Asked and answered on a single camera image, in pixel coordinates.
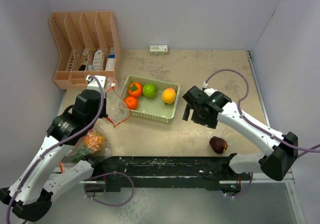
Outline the toy pineapple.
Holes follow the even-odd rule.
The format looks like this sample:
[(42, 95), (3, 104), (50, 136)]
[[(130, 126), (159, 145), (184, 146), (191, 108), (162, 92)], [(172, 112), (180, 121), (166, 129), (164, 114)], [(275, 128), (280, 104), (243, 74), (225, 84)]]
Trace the toy pineapple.
[(67, 154), (67, 160), (76, 164), (85, 157), (99, 155), (105, 150), (106, 139), (100, 132), (90, 131), (80, 138), (72, 151)]

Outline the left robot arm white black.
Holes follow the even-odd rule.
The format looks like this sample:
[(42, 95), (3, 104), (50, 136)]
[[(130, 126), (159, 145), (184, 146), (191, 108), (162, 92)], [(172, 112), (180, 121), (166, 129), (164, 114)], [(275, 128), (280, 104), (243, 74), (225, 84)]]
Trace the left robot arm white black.
[(86, 89), (53, 119), (27, 169), (13, 185), (0, 190), (0, 200), (7, 205), (6, 223), (10, 223), (11, 213), (25, 222), (36, 222), (48, 212), (54, 196), (64, 187), (63, 183), (49, 181), (54, 168), (97, 119), (106, 115), (105, 91)]

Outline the dark red toy apple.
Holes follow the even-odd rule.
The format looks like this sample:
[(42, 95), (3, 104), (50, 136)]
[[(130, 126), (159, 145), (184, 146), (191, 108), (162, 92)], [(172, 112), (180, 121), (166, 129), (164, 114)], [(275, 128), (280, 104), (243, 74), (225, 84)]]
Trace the dark red toy apple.
[(228, 148), (227, 142), (223, 138), (220, 138), (217, 136), (213, 136), (210, 139), (209, 145), (211, 146), (213, 151), (216, 152), (217, 154), (222, 154)]

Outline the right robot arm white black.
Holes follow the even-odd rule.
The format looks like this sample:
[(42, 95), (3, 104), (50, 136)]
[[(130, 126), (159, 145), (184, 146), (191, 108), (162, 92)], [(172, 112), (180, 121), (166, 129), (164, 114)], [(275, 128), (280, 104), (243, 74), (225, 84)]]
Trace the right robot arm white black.
[(223, 166), (222, 174), (228, 180), (241, 173), (263, 172), (275, 181), (284, 179), (298, 157), (298, 137), (292, 132), (283, 134), (267, 127), (237, 105), (225, 94), (213, 89), (193, 86), (184, 95), (186, 108), (183, 120), (216, 128), (221, 122), (243, 135), (260, 149), (256, 154), (235, 154)]

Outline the clear zip bag orange zipper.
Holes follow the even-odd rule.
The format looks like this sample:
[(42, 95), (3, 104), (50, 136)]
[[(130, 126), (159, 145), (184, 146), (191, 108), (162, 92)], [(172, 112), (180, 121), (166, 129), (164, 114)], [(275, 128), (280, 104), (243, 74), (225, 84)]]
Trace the clear zip bag orange zipper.
[(103, 160), (112, 155), (107, 136), (101, 126), (94, 126), (81, 137), (75, 146), (60, 160), (58, 166), (64, 173), (86, 157), (97, 157)]

